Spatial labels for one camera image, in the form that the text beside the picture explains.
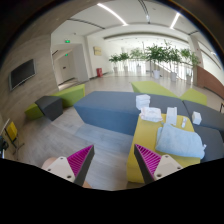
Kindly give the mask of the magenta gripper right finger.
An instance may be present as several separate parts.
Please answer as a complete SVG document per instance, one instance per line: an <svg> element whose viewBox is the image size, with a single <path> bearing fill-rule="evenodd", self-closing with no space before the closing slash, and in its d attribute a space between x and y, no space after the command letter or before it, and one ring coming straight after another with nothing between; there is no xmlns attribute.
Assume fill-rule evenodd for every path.
<svg viewBox="0 0 224 224"><path fill-rule="evenodd" d="M137 159L145 184L152 183L182 169L182 166L171 156L163 156L141 145L134 145Z"/></svg>

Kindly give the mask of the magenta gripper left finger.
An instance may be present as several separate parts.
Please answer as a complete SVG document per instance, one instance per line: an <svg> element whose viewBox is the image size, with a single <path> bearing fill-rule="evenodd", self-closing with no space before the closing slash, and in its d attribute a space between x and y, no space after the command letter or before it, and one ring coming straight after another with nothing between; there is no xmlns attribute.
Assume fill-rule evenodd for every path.
<svg viewBox="0 0 224 224"><path fill-rule="evenodd" d="M94 154L94 146L90 145L69 157L58 157L45 170L76 185L83 186Z"/></svg>

